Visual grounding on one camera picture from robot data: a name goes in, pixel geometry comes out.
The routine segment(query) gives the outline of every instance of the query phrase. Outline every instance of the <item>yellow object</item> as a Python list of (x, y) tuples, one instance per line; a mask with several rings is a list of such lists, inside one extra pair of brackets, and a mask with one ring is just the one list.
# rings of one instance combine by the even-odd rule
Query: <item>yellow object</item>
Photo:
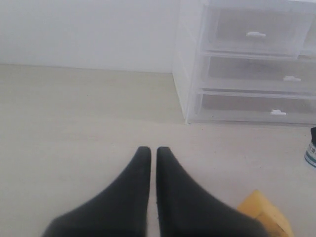
[(237, 209), (261, 222), (271, 237), (294, 237), (289, 221), (258, 190), (248, 196)]

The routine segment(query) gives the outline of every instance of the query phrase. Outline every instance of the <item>white wall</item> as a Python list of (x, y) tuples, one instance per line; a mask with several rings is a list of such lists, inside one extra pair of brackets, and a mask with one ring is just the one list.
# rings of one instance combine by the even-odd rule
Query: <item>white wall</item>
[(171, 72), (179, 0), (0, 0), (0, 63)]

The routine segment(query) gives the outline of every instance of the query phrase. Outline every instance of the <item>white drawer unit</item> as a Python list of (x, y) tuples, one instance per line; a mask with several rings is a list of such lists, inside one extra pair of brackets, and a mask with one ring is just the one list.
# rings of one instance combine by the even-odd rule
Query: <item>white drawer unit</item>
[(201, 57), (198, 88), (308, 92), (316, 95), (316, 62)]
[(201, 51), (295, 58), (314, 16), (248, 9), (205, 10)]
[(212, 91), (197, 96), (195, 121), (315, 123), (316, 100), (304, 96)]
[(316, 0), (181, 0), (186, 123), (316, 124)]

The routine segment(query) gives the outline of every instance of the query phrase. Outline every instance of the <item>floor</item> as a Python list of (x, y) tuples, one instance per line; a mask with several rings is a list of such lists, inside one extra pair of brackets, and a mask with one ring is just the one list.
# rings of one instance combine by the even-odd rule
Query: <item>floor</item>
[[(310, 139), (308, 127), (184, 125), (171, 75), (2, 65), (0, 236), (39, 237), (146, 145), (153, 157), (170, 146), (198, 183), (232, 207), (261, 190), (297, 237), (311, 237)], [(155, 162), (151, 183), (148, 232), (158, 237)]]

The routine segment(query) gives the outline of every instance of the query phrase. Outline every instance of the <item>drawer handle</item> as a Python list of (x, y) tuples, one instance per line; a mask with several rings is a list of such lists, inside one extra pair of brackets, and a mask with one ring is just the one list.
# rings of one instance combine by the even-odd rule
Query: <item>drawer handle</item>
[(250, 31), (247, 33), (248, 37), (254, 37), (254, 38), (265, 38), (267, 35), (260, 32)]
[(272, 110), (271, 115), (284, 116), (284, 115), (286, 115), (286, 113), (282, 112), (281, 110)]
[(285, 78), (283, 78), (283, 81), (297, 81), (297, 82), (300, 82), (302, 80), (300, 78), (296, 78), (294, 76), (286, 76)]

